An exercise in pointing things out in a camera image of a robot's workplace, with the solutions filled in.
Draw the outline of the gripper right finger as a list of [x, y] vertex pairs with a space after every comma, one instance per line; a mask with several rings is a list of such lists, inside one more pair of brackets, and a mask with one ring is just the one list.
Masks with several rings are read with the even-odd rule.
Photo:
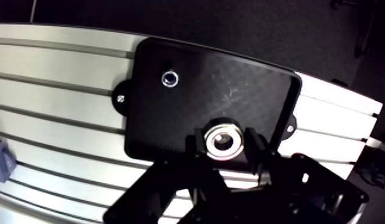
[[244, 131], [244, 152], [253, 173], [266, 170], [271, 181], [244, 192], [246, 221], [349, 223], [369, 201], [363, 190], [314, 159], [302, 153], [282, 157], [252, 127]]

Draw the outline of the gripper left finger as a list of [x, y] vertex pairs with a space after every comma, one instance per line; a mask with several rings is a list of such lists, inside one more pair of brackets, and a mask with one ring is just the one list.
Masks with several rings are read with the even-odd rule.
[[104, 213], [104, 223], [158, 223], [177, 191], [192, 192], [180, 223], [229, 223], [229, 188], [206, 155], [201, 129], [185, 139], [186, 152], [154, 164]]

